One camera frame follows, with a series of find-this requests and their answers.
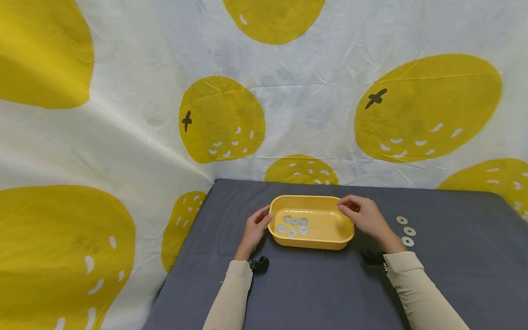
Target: wrinkled fabric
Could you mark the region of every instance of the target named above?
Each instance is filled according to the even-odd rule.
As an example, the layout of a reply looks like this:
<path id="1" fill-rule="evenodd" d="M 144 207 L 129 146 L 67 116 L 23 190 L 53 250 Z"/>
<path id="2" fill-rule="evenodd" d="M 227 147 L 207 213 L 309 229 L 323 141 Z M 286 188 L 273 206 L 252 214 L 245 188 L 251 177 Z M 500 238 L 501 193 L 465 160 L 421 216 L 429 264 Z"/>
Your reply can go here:
<path id="1" fill-rule="evenodd" d="M 0 326 L 139 329 L 217 178 L 485 190 L 528 219 L 527 14 L 1 1 L 0 289 L 87 277 L 64 310 L 0 304 Z"/>

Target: person's left hand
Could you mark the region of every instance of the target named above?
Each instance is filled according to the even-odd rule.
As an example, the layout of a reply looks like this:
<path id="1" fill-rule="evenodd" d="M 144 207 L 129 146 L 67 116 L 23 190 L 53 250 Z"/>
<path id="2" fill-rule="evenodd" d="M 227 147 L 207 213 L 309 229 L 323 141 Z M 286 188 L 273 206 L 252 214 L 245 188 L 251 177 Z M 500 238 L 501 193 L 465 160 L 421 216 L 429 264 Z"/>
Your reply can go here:
<path id="1" fill-rule="evenodd" d="M 247 261 L 251 254 L 255 252 L 264 232 L 268 230 L 268 223 L 273 219 L 273 214 L 268 213 L 269 205 L 253 213 L 253 215 L 246 220 L 244 235 L 242 236 L 242 241 L 234 254 L 234 260 Z"/>

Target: hand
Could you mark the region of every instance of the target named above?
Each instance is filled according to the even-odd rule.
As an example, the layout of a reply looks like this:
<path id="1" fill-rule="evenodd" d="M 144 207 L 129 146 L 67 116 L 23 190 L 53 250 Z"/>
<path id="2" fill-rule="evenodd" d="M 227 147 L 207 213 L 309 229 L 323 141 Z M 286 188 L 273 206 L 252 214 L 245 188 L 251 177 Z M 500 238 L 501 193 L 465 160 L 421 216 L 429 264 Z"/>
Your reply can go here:
<path id="1" fill-rule="evenodd" d="M 242 241 L 234 254 L 234 260 L 249 260 L 251 254 L 255 252 L 264 232 L 268 230 L 268 223 L 273 219 L 273 215 L 268 214 L 268 212 L 269 205 L 253 213 L 253 215 L 246 220 L 244 235 L 242 236 Z"/>
<path id="2" fill-rule="evenodd" d="M 401 239 L 390 229 L 373 200 L 348 195 L 337 203 L 337 208 L 362 232 L 377 239 L 386 253 L 407 251 Z"/>

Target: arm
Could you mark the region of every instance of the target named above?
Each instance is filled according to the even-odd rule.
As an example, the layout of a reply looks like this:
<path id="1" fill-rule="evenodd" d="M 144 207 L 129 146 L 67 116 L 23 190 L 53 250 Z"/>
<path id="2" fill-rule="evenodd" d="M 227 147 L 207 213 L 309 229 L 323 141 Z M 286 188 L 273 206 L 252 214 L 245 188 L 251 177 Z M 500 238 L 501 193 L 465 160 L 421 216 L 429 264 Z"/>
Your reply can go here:
<path id="1" fill-rule="evenodd" d="M 229 263 L 224 283 L 209 310 L 203 330 L 242 330 L 246 316 L 246 301 L 253 272 L 249 257 L 255 251 L 273 216 L 267 214 L 269 205 L 246 220 L 242 241 Z"/>
<path id="2" fill-rule="evenodd" d="M 386 252 L 387 277 L 400 296 L 413 330 L 469 330 L 426 275 L 414 252 L 408 252 L 389 228 L 374 201 L 349 195 L 339 201 L 338 208 L 361 231 L 376 238 Z"/>
<path id="3" fill-rule="evenodd" d="M 413 330 L 469 330 L 435 284 L 414 252 L 385 254 L 387 277 L 400 296 Z"/>

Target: yellow plastic tray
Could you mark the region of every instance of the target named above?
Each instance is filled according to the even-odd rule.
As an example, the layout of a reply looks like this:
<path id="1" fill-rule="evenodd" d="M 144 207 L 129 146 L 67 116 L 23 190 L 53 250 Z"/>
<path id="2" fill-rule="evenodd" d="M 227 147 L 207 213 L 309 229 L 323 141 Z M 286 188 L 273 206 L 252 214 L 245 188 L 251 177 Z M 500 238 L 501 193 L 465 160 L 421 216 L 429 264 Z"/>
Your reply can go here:
<path id="1" fill-rule="evenodd" d="M 274 215 L 269 223 L 273 239 L 283 246 L 298 248 L 341 250 L 354 237 L 354 224 L 337 209 L 339 198 L 332 196 L 283 195 L 271 203 L 270 213 Z M 285 216 L 308 219 L 308 233 L 302 235 L 300 224 L 284 222 Z M 284 225 L 284 232 L 277 226 Z M 295 230 L 294 238 L 288 237 L 289 230 Z"/>

